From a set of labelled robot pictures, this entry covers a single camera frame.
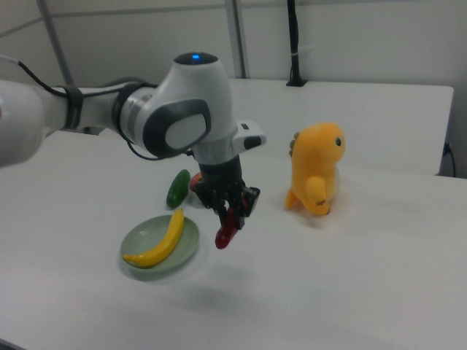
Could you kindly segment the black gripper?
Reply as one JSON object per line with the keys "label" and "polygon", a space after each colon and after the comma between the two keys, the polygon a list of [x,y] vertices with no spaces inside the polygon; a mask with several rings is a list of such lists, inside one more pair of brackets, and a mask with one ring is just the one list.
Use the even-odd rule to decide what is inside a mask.
{"label": "black gripper", "polygon": [[200,163],[199,170],[201,177],[194,182],[194,193],[205,207],[217,212],[220,226],[227,219],[229,207],[232,208],[237,229],[241,230],[258,202],[260,189],[246,186],[239,156],[217,165]]}

